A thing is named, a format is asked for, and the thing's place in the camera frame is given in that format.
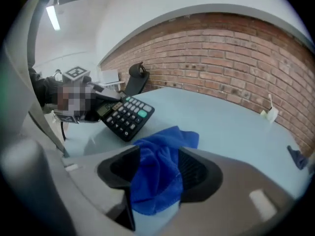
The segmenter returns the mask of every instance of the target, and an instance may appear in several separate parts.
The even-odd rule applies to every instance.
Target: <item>person's arm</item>
[[[45,104],[55,104],[58,102],[58,87],[62,82],[56,81],[54,77],[42,78],[33,68],[29,68],[31,84],[41,107]]]

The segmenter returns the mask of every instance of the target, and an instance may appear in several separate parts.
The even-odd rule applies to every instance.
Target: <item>table surface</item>
[[[130,142],[120,140],[102,122],[70,123],[64,144],[69,156],[111,151],[177,125],[199,133],[198,149],[247,162],[293,198],[303,195],[308,170],[295,166],[286,147],[298,149],[298,145],[281,125],[237,104],[177,88],[157,89],[134,98],[153,106],[155,112]]]

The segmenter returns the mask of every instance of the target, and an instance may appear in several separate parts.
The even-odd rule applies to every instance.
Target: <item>green button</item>
[[[145,112],[144,110],[140,110],[138,112],[138,115],[140,115],[142,118],[145,118],[147,116],[147,112]]]

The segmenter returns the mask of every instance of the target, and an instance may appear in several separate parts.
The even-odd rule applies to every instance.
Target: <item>ceiling light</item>
[[[54,6],[49,6],[49,7],[46,7],[46,10],[47,10],[49,19],[50,19],[54,29],[55,30],[60,30],[60,26],[59,26],[59,23],[58,23],[55,7]]]

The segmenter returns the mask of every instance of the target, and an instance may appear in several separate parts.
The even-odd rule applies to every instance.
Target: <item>blue object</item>
[[[288,146],[287,150],[291,154],[296,167],[299,168],[300,170],[304,169],[304,167],[309,162],[308,158],[302,155],[302,153],[299,150],[293,150],[291,146]]]
[[[131,207],[154,215],[181,198],[183,181],[178,169],[178,148],[197,148],[199,134],[181,131],[178,126],[140,139],[140,166],[131,182]]]

